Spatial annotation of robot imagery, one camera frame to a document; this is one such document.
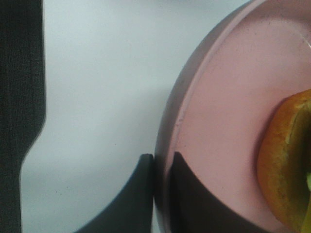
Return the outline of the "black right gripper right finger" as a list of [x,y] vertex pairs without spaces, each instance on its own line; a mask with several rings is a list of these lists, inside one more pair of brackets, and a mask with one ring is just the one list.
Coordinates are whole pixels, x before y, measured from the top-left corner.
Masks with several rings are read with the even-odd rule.
[[208,190],[181,153],[174,154],[170,182],[173,233],[285,233],[264,203],[254,177],[241,178],[222,170]]

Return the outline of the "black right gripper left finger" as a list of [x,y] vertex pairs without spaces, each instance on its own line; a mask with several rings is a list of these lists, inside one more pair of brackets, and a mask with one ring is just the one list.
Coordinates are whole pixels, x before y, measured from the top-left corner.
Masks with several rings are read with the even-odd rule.
[[154,158],[139,157],[126,185],[79,233],[150,233],[154,196]]

